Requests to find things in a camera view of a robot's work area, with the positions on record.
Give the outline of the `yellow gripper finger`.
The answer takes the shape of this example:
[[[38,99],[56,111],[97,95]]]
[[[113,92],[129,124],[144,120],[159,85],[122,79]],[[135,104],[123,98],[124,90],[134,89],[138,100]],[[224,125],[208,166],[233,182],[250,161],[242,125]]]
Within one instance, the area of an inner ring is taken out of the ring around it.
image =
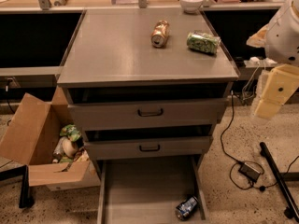
[[[267,30],[268,30],[268,25],[266,24],[257,33],[250,36],[246,44],[254,48],[264,48]]]
[[[299,67],[282,64],[271,71],[262,71],[258,80],[253,117],[270,120],[299,88]]]

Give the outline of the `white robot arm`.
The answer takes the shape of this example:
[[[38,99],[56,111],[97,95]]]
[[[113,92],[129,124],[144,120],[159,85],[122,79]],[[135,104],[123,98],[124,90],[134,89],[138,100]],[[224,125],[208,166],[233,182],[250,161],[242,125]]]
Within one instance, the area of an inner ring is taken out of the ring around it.
[[[251,104],[251,118],[265,123],[299,88],[299,0],[286,0],[270,22],[249,37],[247,45],[264,48],[266,57],[277,63],[259,75]]]

